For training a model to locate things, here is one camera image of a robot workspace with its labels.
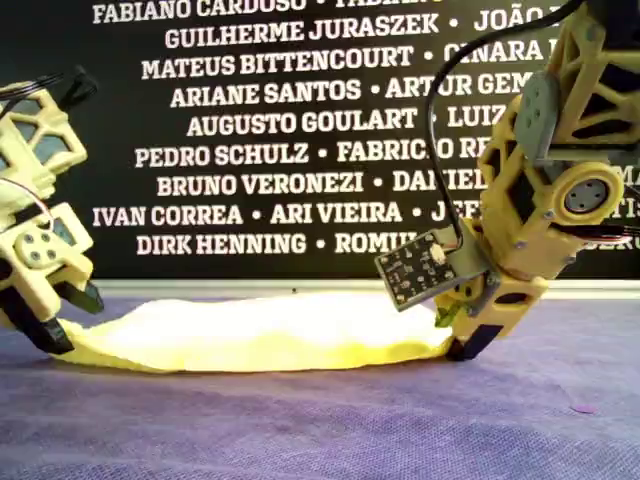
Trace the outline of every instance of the black backdrop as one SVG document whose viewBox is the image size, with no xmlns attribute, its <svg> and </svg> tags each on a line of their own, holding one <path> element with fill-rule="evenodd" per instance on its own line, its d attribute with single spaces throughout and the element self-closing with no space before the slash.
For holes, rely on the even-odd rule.
<svg viewBox="0 0 640 480">
<path fill-rule="evenodd" d="M 561 2 L 536 0 L 525 4 L 515 4 L 502 0 L 444 0 L 405 2 L 398 0 L 393 5 L 391 1 L 369 0 L 360 6 L 340 7 L 339 0 L 317 0 L 274 2 L 257 2 L 263 6 L 269 4 L 306 4 L 303 10 L 289 10 L 284 12 L 258 12 L 251 14 L 217 15 L 199 17 L 196 13 L 197 1 L 178 2 L 182 7 L 190 6 L 192 15 L 189 18 L 138 22 L 102 23 L 111 18 L 114 6 L 103 4 L 94 11 L 98 2 L 87 0 L 59 0 L 43 2 L 42 0 L 21 0 L 8 2 L 3 7 L 3 69 L 0 80 L 3 84 L 18 80 L 27 80 L 43 73 L 66 69 L 79 63 L 87 68 L 99 81 L 101 90 L 92 101 L 73 112 L 72 125 L 89 151 L 89 160 L 67 172 L 59 178 L 57 193 L 51 204 L 68 201 L 89 229 L 96 241 L 90 252 L 96 265 L 97 278 L 211 278 L 211 279 L 344 279 L 344 278 L 374 278 L 372 250 L 384 248 L 376 247 L 375 238 L 369 242 L 370 250 L 360 253 L 337 252 L 339 248 L 351 246 L 356 250 L 364 249 L 367 244 L 362 243 L 368 234 L 381 232 L 421 232 L 426 229 L 444 225 L 442 221 L 434 220 L 433 215 L 439 209 L 440 196 L 437 191 L 398 191 L 402 190 L 398 178 L 406 180 L 414 172 L 425 168 L 426 160 L 394 160 L 394 161 L 356 161 L 345 162 L 339 160 L 337 142 L 361 142 L 366 145 L 370 140 L 407 139 L 420 141 L 424 132 L 423 103 L 426 90 L 422 87 L 411 92 L 404 91 L 407 85 L 406 77 L 421 77 L 433 75 L 438 66 L 445 59 L 445 52 L 451 51 L 450 44 L 468 42 L 484 33 L 474 24 L 481 27 L 486 14 L 497 24 L 504 26 L 507 22 L 518 22 L 522 18 L 537 18 L 540 12 L 545 14 L 549 9 Z M 249 1 L 222 1 L 217 5 L 227 6 L 253 5 Z M 101 23 L 94 23 L 95 12 L 99 13 Z M 256 43 L 242 45 L 217 45 L 195 48 L 168 48 L 165 44 L 166 32 L 175 29 L 189 29 L 193 27 L 216 27 L 213 37 L 221 33 L 223 26 L 268 24 L 272 22 L 303 21 L 303 32 L 312 31 L 314 21 L 321 19 L 355 19 L 342 22 L 343 25 L 362 25 L 365 17 L 373 19 L 374 25 L 384 26 L 386 36 L 369 36 L 362 38 L 319 39 L 278 43 Z M 422 33 L 399 35 L 409 30 L 422 29 Z M 544 65 L 551 51 L 550 39 L 556 38 L 557 28 L 550 28 L 537 32 L 526 38 L 517 39 L 521 43 L 509 44 L 502 42 L 503 51 L 494 50 L 491 58 L 469 62 L 460 65 L 456 74 L 460 85 L 470 87 L 470 91 L 459 93 L 464 95 L 441 96 L 438 99 L 437 134 L 444 138 L 442 159 L 443 168 L 454 171 L 457 175 L 452 190 L 454 199 L 461 201 L 477 200 L 480 184 L 476 183 L 473 169 L 475 159 L 470 158 L 472 150 L 463 146 L 476 145 L 475 139 L 485 138 L 490 134 L 486 124 L 478 126 L 463 125 L 462 118 L 466 107 L 467 124 L 477 120 L 474 117 L 474 106 L 479 111 L 492 112 L 487 118 L 492 121 L 495 112 L 517 94 L 517 83 L 522 81 L 522 74 L 532 72 Z M 169 34 L 169 41 L 174 37 Z M 357 62 L 375 50 L 374 47 L 387 47 L 381 51 L 392 53 L 387 61 L 394 60 L 396 67 L 379 66 L 377 68 L 341 68 L 336 65 L 333 69 L 322 70 L 308 59 L 310 51 L 332 50 L 337 58 L 340 51 L 354 49 L 350 53 L 350 61 Z M 527 60 L 519 60 L 524 53 Z M 307 59 L 306 71 L 285 71 L 284 63 L 277 63 L 277 71 L 263 74 L 243 74 L 242 60 L 253 58 L 257 54 L 274 54 L 289 52 L 289 58 L 294 54 L 303 69 Z M 175 66 L 179 58 L 194 57 L 224 57 L 228 67 L 235 67 L 232 75 L 204 75 L 189 78 L 143 79 L 143 63 L 158 60 L 161 68 L 167 63 Z M 281 99 L 286 98 L 284 84 L 295 87 L 295 82 L 334 81 L 348 82 L 347 94 L 350 98 L 343 100 L 273 103 L 274 93 L 280 92 Z M 265 84 L 270 83 L 265 91 Z M 222 97 L 217 97 L 217 105 L 171 108 L 176 89 L 188 87 L 215 87 L 227 85 L 259 84 L 259 103 L 245 105 L 220 104 Z M 379 91 L 372 91 L 377 85 Z M 339 85 L 334 87 L 337 93 Z M 490 93 L 492 87 L 499 89 L 497 93 Z M 303 124 L 304 118 L 310 114 L 305 112 L 321 111 L 362 111 L 362 117 L 369 119 L 370 112 L 379 109 L 380 113 L 388 114 L 386 109 L 414 109 L 405 110 L 405 116 L 400 118 L 401 129 L 395 130 L 358 130 L 358 131 L 328 131 L 308 132 Z M 298 124 L 295 131 L 280 134 L 249 133 L 245 135 L 213 135 L 189 136 L 188 131 L 192 118 L 205 116 L 221 116 L 235 114 L 272 114 L 292 112 Z M 214 153 L 221 145 L 249 145 L 260 143 L 307 143 L 308 162 L 302 164 L 275 165 L 217 165 Z M 152 147 L 183 147 L 203 146 L 211 153 L 208 166 L 191 168 L 136 168 L 136 149 Z M 320 149 L 326 149 L 326 156 L 319 154 Z M 343 172 L 346 174 L 361 174 L 361 192 L 328 192 L 316 194 L 249 194 L 243 186 L 242 175 L 245 179 L 255 179 L 254 174 L 304 174 L 322 172 Z M 188 176 L 216 176 L 229 175 L 238 182 L 237 193 L 234 195 L 215 196 L 159 196 L 158 177 L 188 177 Z M 353 179 L 343 174 L 343 179 L 334 187 L 353 185 Z M 376 178 L 382 180 L 382 185 L 375 184 Z M 318 203 L 344 202 L 382 202 L 385 209 L 391 202 L 396 202 L 402 217 L 400 223 L 323 223 L 317 207 Z M 312 223 L 303 224 L 272 224 L 272 214 L 277 204 L 309 204 Z M 211 206 L 236 205 L 243 218 L 243 224 L 231 225 L 199 225 L 199 226 L 161 226 L 155 225 L 153 207 L 168 206 Z M 105 213 L 122 208 L 123 211 L 131 207 L 145 207 L 144 225 L 112 225 L 106 226 Z M 414 209 L 421 211 L 414 215 Z M 96 215 L 95 209 L 103 212 Z M 253 212 L 261 213 L 260 219 L 253 218 Z M 620 218 L 635 218 L 635 206 L 631 200 L 625 200 L 620 208 Z M 197 235 L 225 236 L 239 234 L 292 234 L 299 233 L 306 239 L 306 251 L 300 254 L 222 254 L 223 244 L 217 244 L 217 252 L 197 252 Z M 342 233 L 340 243 L 336 240 L 336 233 Z M 139 238 L 154 235 L 191 235 L 189 246 L 191 254 L 186 255 L 150 255 L 138 254 Z M 377 240 L 385 240 L 393 235 L 379 235 Z M 324 241 L 324 246 L 318 246 L 318 240 Z M 579 262 L 566 270 L 563 278 L 635 278 L 637 277 L 640 257 L 637 245 L 618 249 L 594 250 L 583 252 Z"/>
</svg>

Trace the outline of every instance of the white strip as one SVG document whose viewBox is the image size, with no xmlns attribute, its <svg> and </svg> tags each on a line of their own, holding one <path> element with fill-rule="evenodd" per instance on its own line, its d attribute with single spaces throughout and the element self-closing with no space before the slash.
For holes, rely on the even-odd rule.
<svg viewBox="0 0 640 480">
<path fill-rule="evenodd" d="M 253 298 L 327 291 L 384 292 L 380 280 L 96 280 L 105 298 Z M 555 280 L 543 298 L 640 299 L 638 280 Z"/>
</svg>

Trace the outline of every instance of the circuit board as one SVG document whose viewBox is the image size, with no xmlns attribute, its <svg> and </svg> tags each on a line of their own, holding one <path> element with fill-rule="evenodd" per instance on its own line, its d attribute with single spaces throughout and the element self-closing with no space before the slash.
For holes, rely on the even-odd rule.
<svg viewBox="0 0 640 480">
<path fill-rule="evenodd" d="M 434 236 L 425 233 L 375 258 L 378 272 L 398 311 L 446 290 L 448 287 L 442 286 L 456 278 L 446 257 L 434 255 L 434 251 L 438 250 L 440 245 Z"/>
</svg>

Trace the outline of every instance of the gray bracket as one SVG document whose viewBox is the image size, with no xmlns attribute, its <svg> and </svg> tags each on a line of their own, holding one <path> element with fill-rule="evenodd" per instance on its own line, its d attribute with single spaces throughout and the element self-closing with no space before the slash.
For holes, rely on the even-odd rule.
<svg viewBox="0 0 640 480">
<path fill-rule="evenodd" d="M 522 90 L 514 133 L 527 159 L 545 162 L 559 118 L 560 86 L 549 72 L 536 72 Z"/>
</svg>

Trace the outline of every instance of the white wire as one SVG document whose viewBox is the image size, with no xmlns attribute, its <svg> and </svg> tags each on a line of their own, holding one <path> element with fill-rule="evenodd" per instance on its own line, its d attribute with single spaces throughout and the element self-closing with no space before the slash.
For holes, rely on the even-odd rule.
<svg viewBox="0 0 640 480">
<path fill-rule="evenodd" d="M 31 189 L 25 187 L 21 183 L 14 182 L 13 180 L 9 180 L 8 178 L 0 177 L 0 182 L 4 182 L 8 185 L 12 185 L 13 187 L 18 188 L 23 192 L 25 192 L 27 195 L 29 195 L 33 199 L 33 202 L 38 206 L 38 208 L 40 208 L 40 211 L 44 213 L 47 217 L 49 217 L 49 226 L 47 227 L 47 230 L 49 230 L 50 232 L 53 232 L 53 226 L 55 223 L 53 214 L 51 213 L 51 210 L 49 210 L 49 207 L 47 207 L 45 203 L 40 199 L 40 197 L 38 197 L 38 195 L 36 195 L 34 192 L 31 191 Z"/>
</svg>

